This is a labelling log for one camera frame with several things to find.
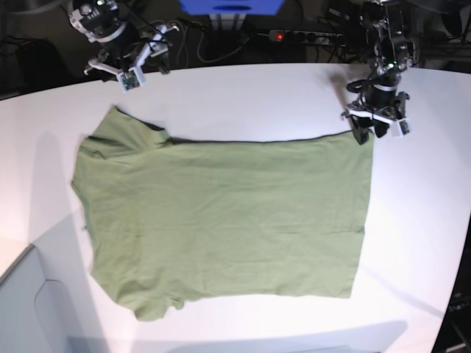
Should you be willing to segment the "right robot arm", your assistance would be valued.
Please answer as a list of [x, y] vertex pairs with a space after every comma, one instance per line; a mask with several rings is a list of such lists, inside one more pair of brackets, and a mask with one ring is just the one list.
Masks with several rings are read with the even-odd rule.
[[84, 75], [115, 81], [128, 92], [145, 84], [146, 65], [170, 73], [168, 33], [177, 31], [177, 25], [153, 24], [128, 1], [70, 1], [67, 14], [75, 30], [101, 46]]

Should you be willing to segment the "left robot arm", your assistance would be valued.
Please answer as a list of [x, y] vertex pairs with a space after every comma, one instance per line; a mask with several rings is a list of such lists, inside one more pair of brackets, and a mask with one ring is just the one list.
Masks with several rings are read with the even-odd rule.
[[406, 103], [410, 96], [399, 91], [402, 73], [410, 59], [399, 1], [365, 1], [360, 23], [366, 30], [369, 76], [349, 83], [346, 89], [356, 99], [345, 106], [342, 116], [349, 120], [359, 145], [369, 140], [370, 132], [381, 138], [388, 132], [404, 137], [410, 131]]

